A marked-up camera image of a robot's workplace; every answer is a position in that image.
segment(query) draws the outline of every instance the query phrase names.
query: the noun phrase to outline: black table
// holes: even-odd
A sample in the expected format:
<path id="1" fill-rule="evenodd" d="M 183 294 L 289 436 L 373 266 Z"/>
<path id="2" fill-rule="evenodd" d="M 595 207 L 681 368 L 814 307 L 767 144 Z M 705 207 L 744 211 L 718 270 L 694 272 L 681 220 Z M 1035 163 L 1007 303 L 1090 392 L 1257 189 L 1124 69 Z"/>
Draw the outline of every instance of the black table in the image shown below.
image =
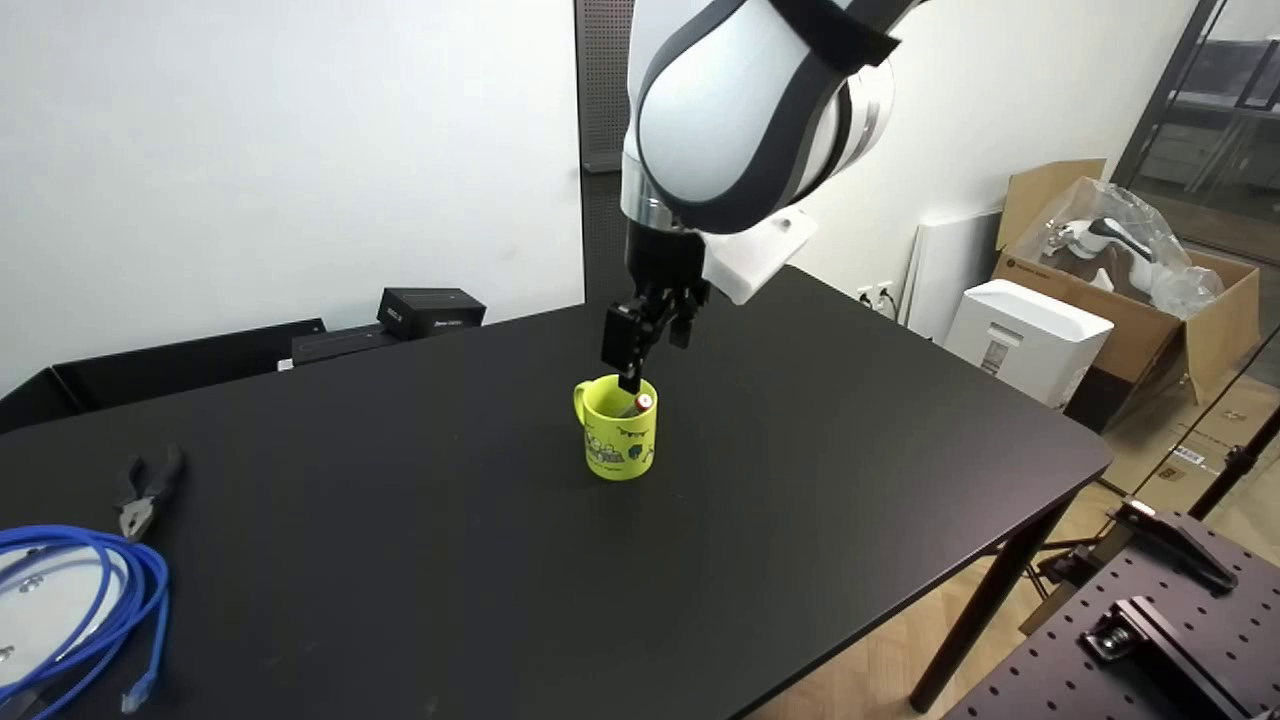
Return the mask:
<path id="1" fill-rule="evenodd" d="M 551 313 L 0 439 L 0 526 L 111 529 L 138 452 L 193 481 L 157 716 L 729 716 L 1003 546 L 927 704 L 1096 436 L 799 272 L 658 354 L 661 459 L 581 463 L 601 313 Z M 76 704 L 106 716 L 125 658 Z"/>

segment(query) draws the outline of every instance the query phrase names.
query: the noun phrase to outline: blue cable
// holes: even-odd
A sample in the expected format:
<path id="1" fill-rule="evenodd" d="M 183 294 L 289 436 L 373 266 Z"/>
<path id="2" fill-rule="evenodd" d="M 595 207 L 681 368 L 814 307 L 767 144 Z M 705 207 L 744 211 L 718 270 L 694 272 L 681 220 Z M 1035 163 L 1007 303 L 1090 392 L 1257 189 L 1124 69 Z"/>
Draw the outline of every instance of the blue cable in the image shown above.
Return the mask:
<path id="1" fill-rule="evenodd" d="M 164 638 L 168 638 L 168 565 L 157 549 L 111 538 L 111 532 L 91 532 L 91 529 L 64 529 L 64 526 L 29 526 L 29 529 L 0 529 L 0 556 L 20 552 L 10 570 L 0 570 L 0 595 L 20 589 L 33 565 L 50 565 L 54 556 L 68 552 L 91 552 L 100 565 L 100 583 L 91 594 L 87 613 L 80 623 L 68 633 L 68 642 L 50 653 L 45 664 L 35 664 L 24 681 L 0 684 L 0 709 L 10 701 L 24 701 L 29 692 L 40 692 L 54 681 L 68 681 L 74 674 L 76 684 L 64 690 L 58 701 L 40 709 L 45 716 L 58 716 L 68 709 L 76 696 L 84 696 L 87 684 L 100 681 L 100 674 L 117 662 L 125 642 L 157 621 L 152 628 L 152 662 L 143 677 L 122 696 L 122 711 L 138 711 L 147 704 L 157 681 L 162 681 L 162 658 L 164 658 Z M 122 583 L 117 606 L 107 616 L 87 633 L 87 623 L 106 613 L 111 582 Z"/>

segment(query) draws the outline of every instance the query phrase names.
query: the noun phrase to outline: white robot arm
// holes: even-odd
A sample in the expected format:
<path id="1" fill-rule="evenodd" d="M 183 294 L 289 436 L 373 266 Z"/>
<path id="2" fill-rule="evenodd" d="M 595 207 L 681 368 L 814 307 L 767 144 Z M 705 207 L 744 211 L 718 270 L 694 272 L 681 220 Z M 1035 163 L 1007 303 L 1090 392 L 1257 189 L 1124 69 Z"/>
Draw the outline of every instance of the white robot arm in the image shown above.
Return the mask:
<path id="1" fill-rule="evenodd" d="M 604 325 L 624 387 L 667 328 L 687 343 L 709 298 L 702 231 L 752 231 L 873 150 L 886 127 L 873 69 L 914 4 L 637 0 L 620 201 L 637 301 Z"/>

